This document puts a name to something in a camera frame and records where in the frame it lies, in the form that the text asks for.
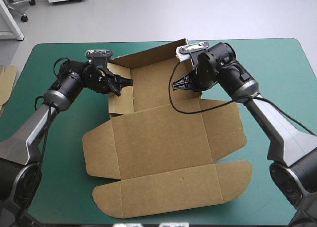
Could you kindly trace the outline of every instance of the green table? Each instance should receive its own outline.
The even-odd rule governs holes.
[[[290,115],[317,130],[317,81],[298,41],[294,39],[229,40],[239,61],[258,80],[262,94]],[[62,56],[86,60],[87,49],[109,49],[114,56],[129,54],[166,42],[70,43],[36,45],[0,118],[0,140],[6,139],[34,112],[33,101],[54,81],[53,63]],[[216,86],[204,98],[227,99]],[[240,106],[247,145],[225,157],[249,160],[254,168],[247,190],[229,203],[141,218],[119,220],[102,213],[92,199],[92,190],[110,179],[89,176],[81,138],[109,119],[107,95],[84,89],[49,133],[43,164],[43,180],[29,212],[44,223],[112,224],[187,221],[191,224],[273,225],[287,224],[295,213],[273,184],[266,160],[269,140],[248,111]]]

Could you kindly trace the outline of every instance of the unfolded cardboard box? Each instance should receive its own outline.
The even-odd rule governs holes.
[[[175,49],[185,39],[115,58],[114,73],[134,80],[120,97],[109,96],[111,120],[83,137],[89,175],[119,179],[93,191],[107,215],[129,218],[221,204],[246,189],[247,161],[216,164],[242,148],[245,134],[236,104],[199,114],[181,114],[169,104],[168,80],[177,63]],[[175,78],[191,69],[182,63]],[[224,101],[173,92],[175,105],[196,111]]]

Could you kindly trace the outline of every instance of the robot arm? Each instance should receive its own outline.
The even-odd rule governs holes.
[[[207,42],[177,48],[180,61],[191,59],[192,71],[172,84],[174,90],[205,91],[216,83],[236,102],[243,103],[270,139],[270,174],[288,201],[298,210],[290,225],[299,219],[317,219],[317,136],[299,131],[269,100],[259,93],[259,84],[238,62],[233,48]]]
[[[71,61],[61,65],[57,80],[45,92],[45,102],[7,140],[0,142],[0,226],[9,227],[29,207],[41,181],[39,143],[59,112],[66,111],[84,87],[98,93],[120,96],[120,90],[133,81],[113,74],[107,68],[112,51],[89,50],[88,62]]]

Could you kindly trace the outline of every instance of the office chair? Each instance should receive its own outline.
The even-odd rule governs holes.
[[[9,10],[13,10],[13,11],[15,11],[15,12],[17,12],[17,13],[19,13],[21,15],[22,22],[28,21],[28,17],[26,16],[26,14],[23,11],[15,8],[14,6],[18,5],[18,4],[21,4],[23,2],[28,2],[30,5],[35,5],[36,4],[34,0],[19,0],[19,1],[3,0],[3,2],[4,2],[4,4],[6,5],[6,7]]]

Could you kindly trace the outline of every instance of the black wire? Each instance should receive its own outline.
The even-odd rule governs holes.
[[[272,101],[263,98],[263,97],[253,97],[253,99],[257,99],[260,101],[264,101],[269,103],[270,105],[272,105],[275,109],[277,109],[279,112],[281,112],[284,116],[286,116],[287,118],[289,118],[291,121],[297,123],[300,127],[302,127],[304,130],[306,130],[309,134],[315,135],[315,133],[313,133],[310,129],[308,129],[306,126],[304,126],[302,123],[300,123],[299,121],[295,120],[293,117],[291,117],[290,115],[288,115],[286,112],[284,112],[280,107],[278,107],[276,104],[274,104]]]
[[[241,99],[246,99],[244,101],[244,104],[249,101],[249,100],[252,100],[252,99],[257,99],[257,100],[261,100],[261,101],[264,101],[264,102],[267,102],[269,103],[270,105],[272,105],[274,108],[276,108],[280,113],[282,113],[285,117],[289,118],[291,121],[295,122],[296,124],[298,124],[299,126],[301,126],[304,130],[306,130],[309,134],[311,135],[315,135],[315,133],[313,133],[310,129],[308,129],[306,126],[304,126],[302,123],[300,123],[299,121],[295,120],[293,117],[291,117],[290,115],[288,115],[286,112],[284,112],[280,107],[278,107],[276,104],[274,104],[272,101],[266,99],[266,98],[263,98],[263,97],[258,97],[258,96],[255,96],[255,97],[250,97],[250,96],[244,96],[244,97],[238,97],[236,99],[233,99],[231,101],[228,101],[226,103],[223,103],[223,104],[220,104],[218,106],[214,106],[214,107],[210,107],[210,108],[207,108],[207,109],[204,109],[204,110],[200,110],[200,111],[194,111],[194,112],[185,112],[185,111],[181,111],[179,110],[175,104],[173,103],[173,100],[172,100],[172,97],[171,97],[171,93],[170,93],[170,87],[171,87],[171,82],[172,82],[172,79],[173,79],[173,76],[174,76],[174,73],[177,69],[177,67],[179,66],[180,62],[178,62],[172,72],[172,75],[171,77],[169,78],[169,82],[168,82],[168,97],[169,97],[169,101],[170,101],[170,104],[172,105],[172,107],[177,111],[177,112],[180,112],[182,114],[197,114],[197,113],[202,113],[202,112],[207,112],[207,111],[210,111],[210,110],[214,110],[214,109],[217,109],[217,108],[220,108],[220,107],[224,107],[232,102],[236,102],[238,100],[241,100]]]
[[[60,77],[61,77],[62,75],[67,75],[68,73],[65,73],[65,69],[66,69],[66,67],[65,67],[64,70],[61,71],[61,72],[62,72],[61,74],[56,74],[56,72],[55,72],[55,67],[56,67],[56,65],[57,65],[60,61],[65,60],[65,59],[67,60],[68,65],[69,65],[70,59],[69,59],[68,57],[60,57],[58,60],[55,61],[54,65],[53,65],[53,73],[54,73],[55,77],[58,79],[58,83],[59,83],[59,84],[60,84]]]

